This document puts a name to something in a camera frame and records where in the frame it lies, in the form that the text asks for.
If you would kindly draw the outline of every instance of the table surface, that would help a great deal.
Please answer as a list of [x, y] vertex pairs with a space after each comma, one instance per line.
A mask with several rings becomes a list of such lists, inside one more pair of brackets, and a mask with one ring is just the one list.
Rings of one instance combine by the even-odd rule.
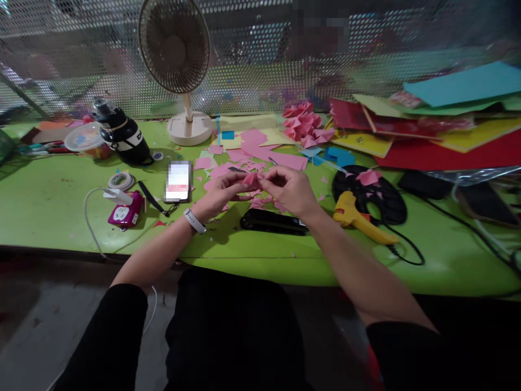
[[[11, 137], [20, 137], [35, 125], [10, 125], [5, 131]], [[161, 151], [173, 159], [180, 156], [181, 160], [195, 161], [201, 149], [209, 145], [207, 141], [199, 146], [176, 150], [177, 146], [170, 142], [166, 133], [166, 122], [139, 122], [139, 126], [152, 151]], [[296, 154], [297, 150], [291, 146], [278, 149], [277, 152]], [[354, 154], [356, 164], [368, 167], [375, 165], [370, 156]], [[215, 159], [222, 163], [227, 161], [228, 156], [216, 155]], [[164, 159], [150, 167], [129, 167], [115, 155], [99, 162], [82, 156], [54, 156], [35, 161], [14, 158], [0, 166], [0, 216], [3, 221], [0, 245], [96, 253], [96, 245], [84, 218], [83, 204], [87, 192], [107, 186], [109, 177], [117, 169], [128, 169], [137, 180], [144, 181], [153, 195], [161, 198], [167, 164], [168, 159]], [[382, 172], [394, 185], [402, 175], [400, 171], [383, 169]], [[308, 164], [306, 173], [316, 197], [320, 194], [326, 197], [320, 205], [331, 215], [335, 206], [331, 196], [335, 171], [326, 165], [316, 167]], [[206, 173], [198, 170], [195, 176], [203, 177], [202, 183], [193, 180], [195, 190], [192, 198], [198, 200], [206, 193], [203, 189]], [[323, 176], [327, 178], [328, 184], [321, 180]], [[139, 186], [135, 185], [132, 190], [139, 190]], [[394, 259], [386, 247], [375, 244], [356, 230], [348, 229], [348, 233], [367, 246], [414, 293], [496, 296], [521, 288], [514, 273], [497, 260], [466, 227], [423, 201], [405, 193], [403, 195], [409, 217], [403, 226], [396, 228], [423, 252], [426, 260], [424, 266], [412, 266]], [[450, 200], [439, 201], [439, 205], [471, 221]], [[170, 218], [166, 218], [148, 204], [147, 212], [142, 212], [138, 225], [121, 232], [107, 223], [114, 204], [104, 200], [101, 192], [98, 192], [89, 199], [88, 218], [104, 253], [132, 254], [166, 228], [153, 228], [159, 219], [168, 224], [171, 220], [181, 218], [188, 207], [190, 204], [181, 204]], [[311, 236], [238, 230], [239, 219], [248, 208], [249, 203], [230, 203], [230, 209], [219, 215], [220, 221], [208, 224], [208, 233], [196, 236], [180, 258], [196, 266], [278, 283], [310, 286], [338, 284]], [[488, 224], [487, 228], [507, 244], [519, 242], [519, 231]], [[406, 258], [417, 261], [416, 254], [407, 244], [399, 244], [397, 248]]]

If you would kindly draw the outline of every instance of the gray floor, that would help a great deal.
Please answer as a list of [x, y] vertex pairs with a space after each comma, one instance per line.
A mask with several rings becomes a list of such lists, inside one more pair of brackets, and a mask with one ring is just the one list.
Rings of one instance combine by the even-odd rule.
[[[27, 267], [0, 275], [0, 313], [5, 313], [0, 389], [45, 391], [66, 365], [119, 267], [30, 256], [16, 262]], [[174, 313], [180, 276], [169, 272], [156, 285], [158, 304], [143, 337], [137, 391], [160, 391], [166, 384], [164, 331]], [[368, 389], [362, 364], [366, 336], [349, 303], [333, 289], [284, 288], [304, 336], [308, 381], [317, 391]], [[152, 294], [148, 317], [153, 307]]]

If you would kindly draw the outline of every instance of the wrist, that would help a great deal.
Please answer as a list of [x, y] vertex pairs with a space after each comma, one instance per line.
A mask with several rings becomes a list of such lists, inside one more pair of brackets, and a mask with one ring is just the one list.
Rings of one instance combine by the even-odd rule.
[[327, 217], [327, 213], [319, 204], [316, 204], [312, 208], [309, 208], [305, 213], [302, 213], [299, 216], [299, 219], [309, 228], [316, 222], [324, 219], [324, 217]]
[[208, 220], [212, 218], [208, 211], [206, 211], [203, 207], [198, 206], [195, 204], [192, 208], [190, 208], [195, 218], [201, 223], [202, 225], [205, 225]]

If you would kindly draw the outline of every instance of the person's right hand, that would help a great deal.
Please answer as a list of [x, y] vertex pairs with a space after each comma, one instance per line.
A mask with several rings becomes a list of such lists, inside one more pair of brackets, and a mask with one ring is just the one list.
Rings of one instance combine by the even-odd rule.
[[322, 211], [315, 199], [308, 176], [302, 171], [286, 166], [275, 166], [268, 171], [260, 184], [263, 190], [270, 193], [300, 220]]

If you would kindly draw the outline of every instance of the perforated metal wall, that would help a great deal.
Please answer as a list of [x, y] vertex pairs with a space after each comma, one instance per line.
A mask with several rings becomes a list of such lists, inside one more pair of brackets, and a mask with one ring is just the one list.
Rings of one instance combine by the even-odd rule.
[[[201, 0], [210, 69], [192, 93], [208, 114], [281, 111], [329, 96], [388, 96], [415, 81], [497, 59], [520, 61], [516, 0]], [[138, 50], [140, 0], [0, 2], [0, 111], [91, 111], [111, 97], [134, 118], [181, 111]]]

